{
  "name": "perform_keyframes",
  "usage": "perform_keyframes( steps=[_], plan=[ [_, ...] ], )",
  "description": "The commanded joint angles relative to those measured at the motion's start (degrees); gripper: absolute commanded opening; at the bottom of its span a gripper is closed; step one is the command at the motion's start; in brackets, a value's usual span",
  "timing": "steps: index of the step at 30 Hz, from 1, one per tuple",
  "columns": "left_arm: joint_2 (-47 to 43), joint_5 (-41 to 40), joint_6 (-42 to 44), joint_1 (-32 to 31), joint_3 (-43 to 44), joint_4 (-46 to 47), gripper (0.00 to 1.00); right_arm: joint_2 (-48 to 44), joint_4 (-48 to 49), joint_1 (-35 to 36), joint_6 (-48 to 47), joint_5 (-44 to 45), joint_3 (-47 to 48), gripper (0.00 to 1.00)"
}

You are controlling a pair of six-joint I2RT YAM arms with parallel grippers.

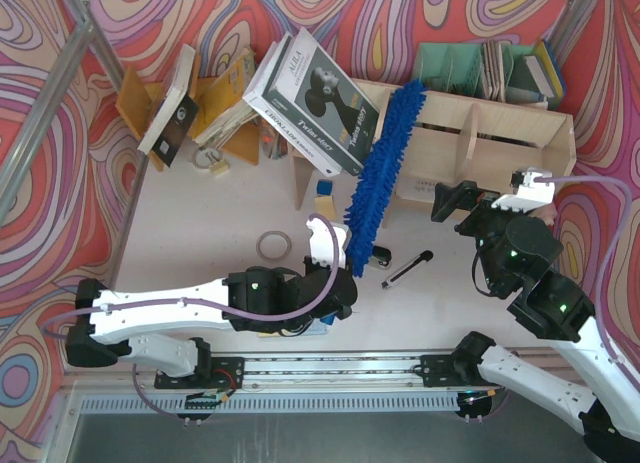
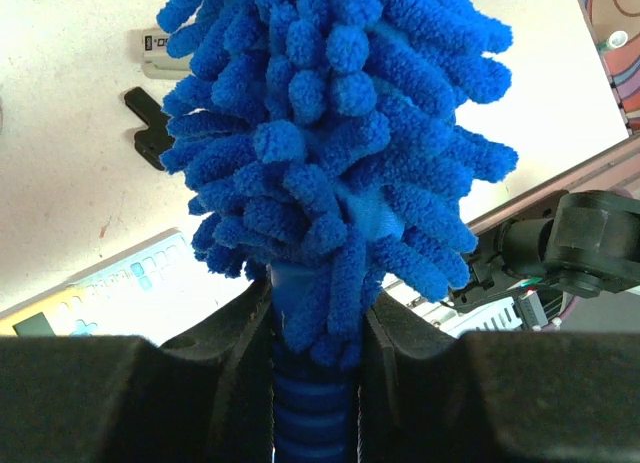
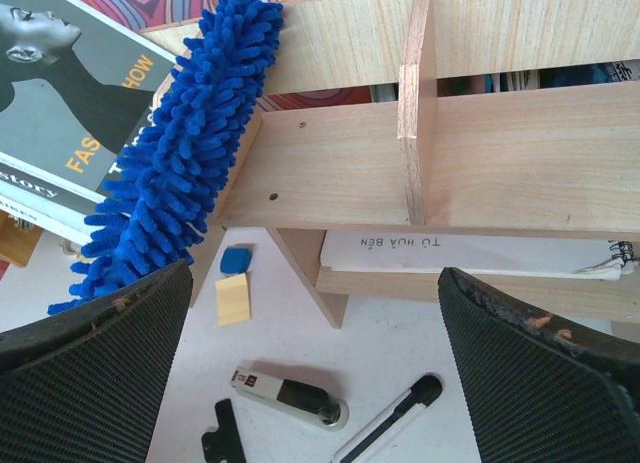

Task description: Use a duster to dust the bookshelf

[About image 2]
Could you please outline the blue microfiber duster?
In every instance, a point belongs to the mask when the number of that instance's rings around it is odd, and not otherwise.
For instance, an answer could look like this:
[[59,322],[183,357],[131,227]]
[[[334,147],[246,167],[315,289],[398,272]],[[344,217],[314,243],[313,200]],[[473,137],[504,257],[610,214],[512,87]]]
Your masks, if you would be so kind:
[[190,66],[161,161],[193,192],[195,255],[272,285],[275,458],[349,462],[384,278],[430,302],[465,287],[460,202],[517,165],[456,121],[510,88],[512,29],[472,0],[167,0],[157,22]]

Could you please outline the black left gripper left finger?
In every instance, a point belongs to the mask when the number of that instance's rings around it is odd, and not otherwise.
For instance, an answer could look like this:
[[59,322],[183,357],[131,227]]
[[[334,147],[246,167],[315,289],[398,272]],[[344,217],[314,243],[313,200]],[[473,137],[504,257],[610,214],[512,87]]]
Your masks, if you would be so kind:
[[1,317],[5,462],[268,462],[271,288],[155,345],[68,336],[46,299]]

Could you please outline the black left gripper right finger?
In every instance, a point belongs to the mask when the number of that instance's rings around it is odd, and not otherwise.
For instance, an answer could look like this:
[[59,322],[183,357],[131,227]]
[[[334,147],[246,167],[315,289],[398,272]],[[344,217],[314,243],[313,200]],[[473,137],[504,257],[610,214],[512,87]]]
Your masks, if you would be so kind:
[[453,338],[389,296],[367,313],[365,462],[635,462],[639,338]]

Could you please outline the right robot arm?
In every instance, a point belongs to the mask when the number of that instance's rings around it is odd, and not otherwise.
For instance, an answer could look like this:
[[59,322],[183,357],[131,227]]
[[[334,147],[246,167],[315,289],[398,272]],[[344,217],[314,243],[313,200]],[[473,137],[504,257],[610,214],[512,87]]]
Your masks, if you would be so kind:
[[481,231],[465,255],[470,281],[449,294],[469,313],[527,291],[582,298],[639,284],[639,201],[615,191],[557,191]]

